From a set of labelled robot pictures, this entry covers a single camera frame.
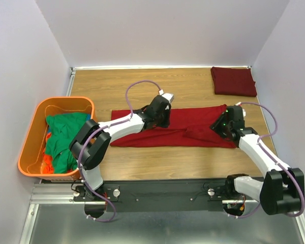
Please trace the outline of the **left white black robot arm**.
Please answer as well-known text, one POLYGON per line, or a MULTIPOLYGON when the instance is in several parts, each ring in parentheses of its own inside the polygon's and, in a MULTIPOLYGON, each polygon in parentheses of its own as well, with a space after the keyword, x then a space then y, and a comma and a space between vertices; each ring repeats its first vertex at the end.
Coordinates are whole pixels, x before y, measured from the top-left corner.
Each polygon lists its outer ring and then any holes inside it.
POLYGON ((79 173, 86 185, 85 195, 90 200, 102 197, 103 179, 99 164, 110 143, 156 127, 167 128, 173 99, 173 94, 164 93, 154 97, 149 105, 119 119, 101 123, 90 119, 85 122, 71 141, 69 150, 77 160, 79 173))

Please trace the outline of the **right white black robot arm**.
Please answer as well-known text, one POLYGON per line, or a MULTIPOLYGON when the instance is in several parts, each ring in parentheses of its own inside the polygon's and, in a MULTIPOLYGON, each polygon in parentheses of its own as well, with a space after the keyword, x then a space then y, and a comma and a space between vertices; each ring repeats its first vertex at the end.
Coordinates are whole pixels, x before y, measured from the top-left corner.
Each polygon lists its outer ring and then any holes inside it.
POLYGON ((225 196, 229 199, 249 196, 268 215, 300 216, 305 210, 303 171, 280 160, 264 144, 263 136, 245 126, 245 115, 241 102, 228 106, 210 129, 243 151, 261 171, 264 180, 255 180, 246 174, 229 175, 224 185, 225 196))

